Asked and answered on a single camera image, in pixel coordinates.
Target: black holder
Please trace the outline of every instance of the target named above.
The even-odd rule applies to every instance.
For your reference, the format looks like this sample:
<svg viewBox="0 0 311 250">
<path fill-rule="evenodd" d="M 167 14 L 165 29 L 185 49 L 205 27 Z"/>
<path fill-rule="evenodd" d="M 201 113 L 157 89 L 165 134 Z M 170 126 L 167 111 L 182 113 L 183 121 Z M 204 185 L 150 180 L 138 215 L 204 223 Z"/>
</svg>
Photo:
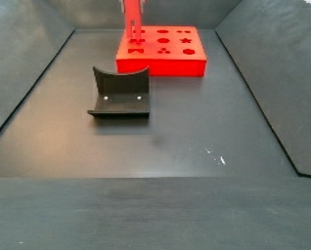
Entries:
<svg viewBox="0 0 311 250">
<path fill-rule="evenodd" d="M 92 68 L 98 100 L 92 116 L 149 115 L 149 68 L 130 74 L 112 74 Z"/>
</svg>

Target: red block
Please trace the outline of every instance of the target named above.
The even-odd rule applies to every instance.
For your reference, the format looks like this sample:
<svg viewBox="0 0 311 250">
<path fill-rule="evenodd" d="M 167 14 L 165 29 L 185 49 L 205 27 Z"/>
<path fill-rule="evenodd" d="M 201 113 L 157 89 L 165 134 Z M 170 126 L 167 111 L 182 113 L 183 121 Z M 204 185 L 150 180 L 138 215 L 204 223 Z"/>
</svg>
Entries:
<svg viewBox="0 0 311 250">
<path fill-rule="evenodd" d="M 196 27 L 143 26 L 141 40 L 122 37 L 119 73 L 150 68 L 153 76 L 204 76 L 206 56 Z"/>
</svg>

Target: dark gray floor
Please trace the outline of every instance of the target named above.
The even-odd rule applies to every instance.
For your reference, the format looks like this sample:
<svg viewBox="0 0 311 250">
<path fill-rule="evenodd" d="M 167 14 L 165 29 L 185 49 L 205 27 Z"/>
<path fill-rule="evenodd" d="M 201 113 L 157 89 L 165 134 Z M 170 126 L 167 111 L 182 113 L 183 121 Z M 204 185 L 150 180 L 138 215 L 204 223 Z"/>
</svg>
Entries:
<svg viewBox="0 0 311 250">
<path fill-rule="evenodd" d="M 0 250 L 311 250 L 311 180 L 0 179 Z"/>
<path fill-rule="evenodd" d="M 206 77 L 151 78 L 147 123 L 86 114 L 119 36 L 75 34 L 1 133 L 0 177 L 209 178 L 0 179 L 0 250 L 311 250 L 311 180 L 213 31 Z"/>
<path fill-rule="evenodd" d="M 115 71 L 119 30 L 78 31 L 0 136 L 0 177 L 295 176 L 213 30 L 204 78 L 150 79 L 147 119 L 99 119 L 91 68 Z"/>
</svg>

